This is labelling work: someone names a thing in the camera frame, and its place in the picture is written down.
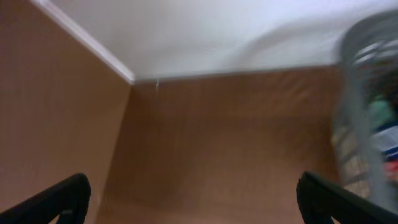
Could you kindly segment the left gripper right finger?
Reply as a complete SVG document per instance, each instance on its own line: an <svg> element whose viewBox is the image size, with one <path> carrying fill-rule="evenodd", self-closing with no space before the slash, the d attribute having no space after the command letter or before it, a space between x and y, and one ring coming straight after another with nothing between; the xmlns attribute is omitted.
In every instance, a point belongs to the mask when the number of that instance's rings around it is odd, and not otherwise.
<svg viewBox="0 0 398 224"><path fill-rule="evenodd" d="M305 224L397 224L397 215L312 173L304 172L297 187L297 204Z"/></svg>

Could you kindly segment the green Nescafe coffee bag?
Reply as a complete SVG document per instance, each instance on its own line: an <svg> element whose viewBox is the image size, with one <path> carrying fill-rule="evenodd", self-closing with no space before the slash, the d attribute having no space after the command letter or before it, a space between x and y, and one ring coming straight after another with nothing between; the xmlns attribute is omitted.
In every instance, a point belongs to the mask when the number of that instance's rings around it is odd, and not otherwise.
<svg viewBox="0 0 398 224"><path fill-rule="evenodd" d="M377 129L382 125L395 120L396 114L389 101L382 95L375 96L368 105L368 113L371 129Z"/></svg>

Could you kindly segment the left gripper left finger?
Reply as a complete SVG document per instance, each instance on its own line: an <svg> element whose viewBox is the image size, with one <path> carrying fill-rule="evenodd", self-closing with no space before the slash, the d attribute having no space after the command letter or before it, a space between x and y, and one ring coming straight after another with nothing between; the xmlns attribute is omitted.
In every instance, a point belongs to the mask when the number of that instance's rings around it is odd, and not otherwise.
<svg viewBox="0 0 398 224"><path fill-rule="evenodd" d="M1 223L84 224L90 203L87 176L76 173L27 200L1 212Z"/></svg>

